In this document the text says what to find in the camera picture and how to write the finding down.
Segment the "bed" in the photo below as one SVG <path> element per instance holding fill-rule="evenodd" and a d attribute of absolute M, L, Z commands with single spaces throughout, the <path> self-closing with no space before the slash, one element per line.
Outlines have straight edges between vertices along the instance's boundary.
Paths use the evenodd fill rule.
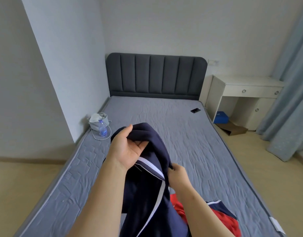
<path fill-rule="evenodd" d="M 203 58 L 112 53 L 106 65 L 111 98 L 103 111 L 112 133 L 130 123 L 149 123 L 204 200 L 221 199 L 237 216 L 242 236 L 285 236 L 198 101 L 207 67 Z M 195 108 L 201 111 L 190 112 Z M 109 145 L 110 139 L 95 140 L 88 130 L 14 236 L 65 236 Z"/>

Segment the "gray mattress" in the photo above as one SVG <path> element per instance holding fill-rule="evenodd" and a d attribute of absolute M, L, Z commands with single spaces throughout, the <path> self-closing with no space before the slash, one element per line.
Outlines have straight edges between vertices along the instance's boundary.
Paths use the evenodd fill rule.
<path fill-rule="evenodd" d="M 200 108 L 198 113 L 190 110 Z M 162 137 L 172 162 L 183 165 L 206 201 L 221 199 L 239 221 L 242 236 L 284 236 L 242 168 L 196 100 L 116 97 L 104 112 L 118 128 L 149 123 Z M 53 181 L 15 236 L 65 236 L 84 206 L 110 139 L 97 141 L 87 131 L 73 156 Z"/>

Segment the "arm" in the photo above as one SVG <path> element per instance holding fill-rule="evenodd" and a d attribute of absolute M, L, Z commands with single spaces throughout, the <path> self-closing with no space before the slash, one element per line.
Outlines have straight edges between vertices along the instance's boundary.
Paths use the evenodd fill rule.
<path fill-rule="evenodd" d="M 148 144 L 128 140 L 132 129 L 130 125 L 114 137 L 88 200 L 67 237 L 118 236 L 126 172 Z"/>
<path fill-rule="evenodd" d="M 175 163 L 172 167 L 168 170 L 169 184 L 183 205 L 192 236 L 234 237 L 192 187 L 185 168 Z"/>

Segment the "desk drawer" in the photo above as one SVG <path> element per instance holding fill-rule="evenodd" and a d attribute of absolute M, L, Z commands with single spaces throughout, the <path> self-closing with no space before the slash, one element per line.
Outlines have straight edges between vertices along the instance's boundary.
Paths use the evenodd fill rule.
<path fill-rule="evenodd" d="M 226 85 L 223 96 L 277 98 L 282 87 Z"/>

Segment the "blue box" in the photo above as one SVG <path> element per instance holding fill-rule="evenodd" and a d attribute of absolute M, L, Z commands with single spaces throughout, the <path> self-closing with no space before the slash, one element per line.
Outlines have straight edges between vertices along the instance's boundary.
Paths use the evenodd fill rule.
<path fill-rule="evenodd" d="M 229 117 L 223 111 L 218 111 L 216 113 L 214 124 L 226 124 L 228 123 Z"/>

